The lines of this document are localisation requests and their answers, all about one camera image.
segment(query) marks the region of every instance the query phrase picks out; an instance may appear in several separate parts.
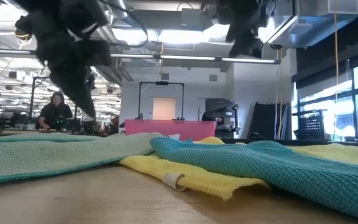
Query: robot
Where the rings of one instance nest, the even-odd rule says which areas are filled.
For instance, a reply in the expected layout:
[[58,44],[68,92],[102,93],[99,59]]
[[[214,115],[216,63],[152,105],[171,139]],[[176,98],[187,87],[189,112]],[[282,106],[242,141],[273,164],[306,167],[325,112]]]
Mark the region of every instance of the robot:
[[[16,36],[37,39],[35,54],[50,69],[51,81],[85,113],[95,117],[90,66],[109,65],[111,58],[109,43],[90,40],[90,35],[108,24],[99,3],[125,9],[105,0],[14,1],[28,12],[16,22]],[[215,7],[219,23],[231,25],[226,37],[228,42],[235,42],[230,57],[261,57],[263,43],[257,38],[257,28],[266,25],[276,1],[204,0],[201,9]]]

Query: wooden table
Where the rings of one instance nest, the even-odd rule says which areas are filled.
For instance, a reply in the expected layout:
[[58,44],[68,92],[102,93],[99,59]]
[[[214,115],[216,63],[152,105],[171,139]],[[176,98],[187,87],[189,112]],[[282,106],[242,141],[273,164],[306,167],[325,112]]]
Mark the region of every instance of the wooden table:
[[0,184],[0,224],[27,223],[358,223],[294,195],[258,187],[234,198],[176,192],[126,167],[99,168]]

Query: white door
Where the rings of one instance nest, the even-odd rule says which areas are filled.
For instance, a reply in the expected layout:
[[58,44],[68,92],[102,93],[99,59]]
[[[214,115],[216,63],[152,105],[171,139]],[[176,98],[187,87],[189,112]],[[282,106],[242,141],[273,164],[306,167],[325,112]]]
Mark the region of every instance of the white door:
[[171,120],[175,119],[177,99],[169,97],[154,97],[153,119]]

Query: yellow cord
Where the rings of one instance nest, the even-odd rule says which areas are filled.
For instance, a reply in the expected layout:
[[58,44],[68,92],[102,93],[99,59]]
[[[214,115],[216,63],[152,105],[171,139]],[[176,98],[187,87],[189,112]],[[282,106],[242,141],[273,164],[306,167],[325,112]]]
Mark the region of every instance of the yellow cord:
[[[335,108],[338,98],[338,80],[339,80],[339,62],[338,62],[338,25],[337,25],[337,7],[338,7],[338,0],[335,0],[335,12],[334,12],[334,23],[335,23],[335,63],[336,63],[336,86],[335,86]],[[335,140],[335,129],[336,129],[336,110],[334,114],[334,137]]]
[[[161,42],[161,55],[164,51],[164,42]],[[162,75],[164,72],[162,71],[162,59],[160,59],[160,74]]]
[[[280,50],[280,60],[283,60],[283,49],[281,48]],[[282,70],[282,66],[280,65],[280,125],[278,126],[278,139],[281,139],[281,127],[282,127],[282,114],[283,114],[283,70]]]
[[29,38],[29,36],[27,35],[27,37],[25,37],[25,39],[23,40],[23,43],[20,44],[19,50],[22,50],[22,48],[27,44],[27,39]]
[[16,37],[29,37],[29,36],[30,36],[29,34],[26,34],[26,35],[17,35],[17,34],[16,34],[16,28],[13,30],[13,33],[15,34]]

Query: air vent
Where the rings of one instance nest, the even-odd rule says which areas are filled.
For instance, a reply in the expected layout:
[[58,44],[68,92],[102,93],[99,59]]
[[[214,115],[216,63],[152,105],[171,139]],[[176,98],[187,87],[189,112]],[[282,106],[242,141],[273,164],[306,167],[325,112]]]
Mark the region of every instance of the air vent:
[[217,82],[218,81],[218,75],[209,75],[209,81],[210,82]]
[[161,74],[161,80],[169,80],[169,73]]

